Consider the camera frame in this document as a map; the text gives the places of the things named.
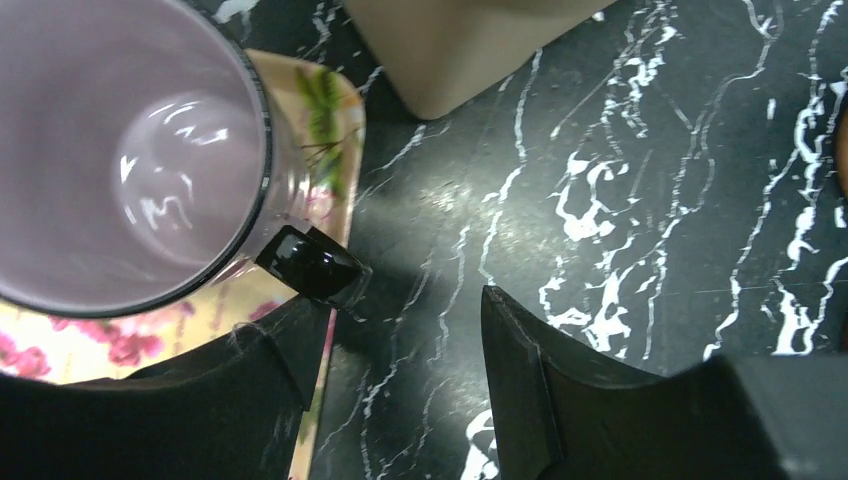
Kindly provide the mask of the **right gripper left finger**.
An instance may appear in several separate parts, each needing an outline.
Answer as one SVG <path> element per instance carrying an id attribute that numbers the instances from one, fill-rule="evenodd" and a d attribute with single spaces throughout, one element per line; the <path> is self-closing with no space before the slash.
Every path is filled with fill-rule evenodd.
<path id="1" fill-rule="evenodd" d="M 297 296 L 122 380 L 3 375 L 5 479 L 285 479 L 331 310 Z"/>

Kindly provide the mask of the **ringed brown wooden coaster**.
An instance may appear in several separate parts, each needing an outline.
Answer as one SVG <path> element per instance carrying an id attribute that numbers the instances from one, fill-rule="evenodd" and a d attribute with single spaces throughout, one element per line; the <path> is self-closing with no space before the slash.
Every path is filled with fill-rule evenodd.
<path id="1" fill-rule="evenodd" d="M 848 196 L 848 113 L 844 109 L 838 118 L 834 135 L 834 169 L 844 198 Z"/>

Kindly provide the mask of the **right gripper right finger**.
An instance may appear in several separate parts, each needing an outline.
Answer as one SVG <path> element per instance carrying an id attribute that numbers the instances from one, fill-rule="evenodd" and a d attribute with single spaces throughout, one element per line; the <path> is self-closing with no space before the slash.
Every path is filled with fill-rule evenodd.
<path id="1" fill-rule="evenodd" d="M 843 479 L 847 358 L 714 357 L 670 377 L 597 352 L 487 286 L 505 479 Z"/>

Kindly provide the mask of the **lilac mug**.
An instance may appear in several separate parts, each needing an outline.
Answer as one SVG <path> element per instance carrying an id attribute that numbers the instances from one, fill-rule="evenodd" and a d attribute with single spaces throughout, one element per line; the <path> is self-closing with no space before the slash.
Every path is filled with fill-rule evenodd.
<path id="1" fill-rule="evenodd" d="M 310 179 L 254 63 L 190 1 L 1 5 L 1 296 L 136 315 L 246 261 L 352 307 L 371 271 L 308 220 Z"/>

